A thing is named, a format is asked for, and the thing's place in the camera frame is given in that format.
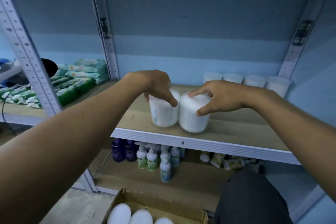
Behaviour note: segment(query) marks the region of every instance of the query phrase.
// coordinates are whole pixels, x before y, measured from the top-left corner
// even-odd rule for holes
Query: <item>floor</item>
[[[70,189],[40,224],[101,224],[114,196]]]

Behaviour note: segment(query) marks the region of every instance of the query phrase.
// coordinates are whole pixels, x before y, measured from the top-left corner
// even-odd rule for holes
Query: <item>hand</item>
[[[191,91],[188,96],[195,97],[208,93],[211,101],[196,112],[198,116],[203,116],[213,112],[230,112],[248,107],[245,101],[247,99],[246,96],[256,90],[258,90],[256,87],[215,80],[204,83],[197,90]]]
[[[144,97],[149,102],[149,95],[170,103],[172,107],[177,106],[177,100],[170,92],[170,78],[167,73],[160,70],[146,70],[134,72],[137,76],[146,82]]]

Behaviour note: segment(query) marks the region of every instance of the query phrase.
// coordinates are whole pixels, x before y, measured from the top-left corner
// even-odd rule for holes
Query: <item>black cable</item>
[[[13,87],[13,88],[8,92],[7,96],[6,96],[5,99],[3,100],[2,109],[1,109],[1,114],[2,114],[3,121],[6,123],[8,129],[12,132],[13,135],[16,136],[17,134],[16,134],[15,131],[12,129],[12,127],[7,123],[7,121],[6,121],[6,119],[5,119],[5,116],[4,116],[4,113],[3,113],[3,108],[5,107],[6,99],[9,97],[10,93],[11,93],[13,90],[15,90],[15,89],[17,89],[16,86]]]

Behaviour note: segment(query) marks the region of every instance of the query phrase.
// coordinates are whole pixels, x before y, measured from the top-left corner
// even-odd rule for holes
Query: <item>forearm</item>
[[[143,91],[143,83],[126,76],[3,145],[0,187],[6,189],[1,189],[0,216],[13,216],[19,207],[16,217],[38,222],[80,177]]]
[[[277,94],[260,90],[251,103],[312,174],[321,187],[336,200],[336,129],[283,101]]]

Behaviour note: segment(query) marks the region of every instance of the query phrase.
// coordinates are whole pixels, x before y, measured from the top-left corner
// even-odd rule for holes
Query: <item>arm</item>
[[[212,100],[200,108],[199,116],[217,111],[251,108],[259,113],[317,180],[336,200],[336,128],[284,101],[274,91],[226,81],[211,81],[189,93],[208,92]]]
[[[177,105],[158,70],[127,74],[0,147],[0,223],[39,223],[102,148],[142,93]]]

